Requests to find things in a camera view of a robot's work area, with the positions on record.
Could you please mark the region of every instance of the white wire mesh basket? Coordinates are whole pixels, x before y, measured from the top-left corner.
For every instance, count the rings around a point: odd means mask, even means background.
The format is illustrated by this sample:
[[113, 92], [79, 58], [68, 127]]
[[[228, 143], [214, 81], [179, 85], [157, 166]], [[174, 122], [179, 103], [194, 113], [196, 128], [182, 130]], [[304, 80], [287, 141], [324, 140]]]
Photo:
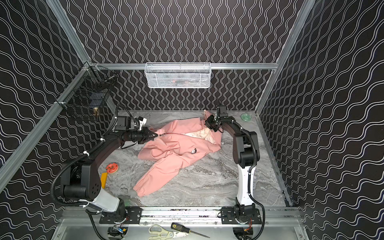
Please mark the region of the white wire mesh basket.
[[209, 88], [211, 63], [146, 63], [150, 88]]

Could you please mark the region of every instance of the red plastic disc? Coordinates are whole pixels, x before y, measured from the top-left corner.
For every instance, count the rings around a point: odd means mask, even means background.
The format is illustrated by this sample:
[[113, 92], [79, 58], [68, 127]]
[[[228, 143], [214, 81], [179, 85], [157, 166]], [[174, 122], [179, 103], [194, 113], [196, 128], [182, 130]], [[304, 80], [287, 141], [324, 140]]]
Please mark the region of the red plastic disc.
[[105, 168], [107, 170], [107, 173], [111, 174], [116, 172], [119, 169], [119, 165], [115, 162], [108, 164], [108, 166]]

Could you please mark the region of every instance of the screwdriver shaft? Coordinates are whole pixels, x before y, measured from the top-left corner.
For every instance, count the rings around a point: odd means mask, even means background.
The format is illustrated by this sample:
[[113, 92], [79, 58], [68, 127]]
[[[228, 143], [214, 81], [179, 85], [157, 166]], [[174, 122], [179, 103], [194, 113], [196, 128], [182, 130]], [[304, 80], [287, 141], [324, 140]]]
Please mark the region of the screwdriver shaft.
[[200, 236], [203, 236], [203, 237], [207, 237], [207, 238], [210, 238], [210, 237], [208, 237], [208, 236], [202, 235], [202, 234], [200, 234], [200, 233], [197, 233], [197, 232], [194, 232], [194, 231], [189, 231], [189, 232], [191, 232], [191, 233], [194, 233], [194, 234], [197, 234], [197, 235], [200, 235]]

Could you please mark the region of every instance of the gray marble surface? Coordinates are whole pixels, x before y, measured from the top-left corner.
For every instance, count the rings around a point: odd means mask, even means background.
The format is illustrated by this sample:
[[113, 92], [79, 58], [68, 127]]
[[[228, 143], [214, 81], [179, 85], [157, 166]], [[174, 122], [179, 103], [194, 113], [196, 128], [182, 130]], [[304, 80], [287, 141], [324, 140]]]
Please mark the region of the gray marble surface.
[[[251, 121], [241, 120], [244, 112], [231, 112], [241, 126], [258, 134], [260, 161], [255, 170], [253, 191], [256, 200], [264, 206], [285, 206], [284, 198], [277, 183], [268, 153], [260, 134], [255, 115]], [[203, 118], [202, 111], [196, 112], [132, 112], [133, 116], [147, 118], [146, 126], [160, 128], [175, 119]], [[136, 182], [155, 163], [140, 160], [138, 153], [144, 145], [134, 145], [128, 149], [115, 150], [100, 166], [99, 173], [111, 163], [119, 164], [119, 170], [108, 175], [106, 190], [126, 202], [126, 205], [138, 206], [233, 206], [238, 190], [238, 169], [232, 157], [232, 137], [224, 132], [222, 149], [208, 154], [195, 164], [181, 169], [179, 174], [159, 191], [144, 197], [138, 197], [133, 190]]]

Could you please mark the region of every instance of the black and yellow screwdriver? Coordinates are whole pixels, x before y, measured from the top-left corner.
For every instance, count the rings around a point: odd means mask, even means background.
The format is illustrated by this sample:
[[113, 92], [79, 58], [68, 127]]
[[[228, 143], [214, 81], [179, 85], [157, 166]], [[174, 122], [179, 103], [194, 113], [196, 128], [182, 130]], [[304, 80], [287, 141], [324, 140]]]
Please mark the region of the black and yellow screwdriver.
[[203, 236], [203, 237], [207, 237], [207, 238], [210, 238], [208, 236], [205, 236], [205, 235], [202, 235], [200, 233], [197, 233], [197, 232], [194, 232], [194, 231], [191, 231], [189, 228], [186, 228], [184, 227], [183, 225], [180, 225], [178, 223], [172, 223], [172, 225], [170, 226], [170, 228], [174, 229], [174, 230], [177, 230], [179, 232], [186, 232], [186, 233], [194, 233], [194, 234], [197, 234], [197, 235], [200, 235], [200, 236]]

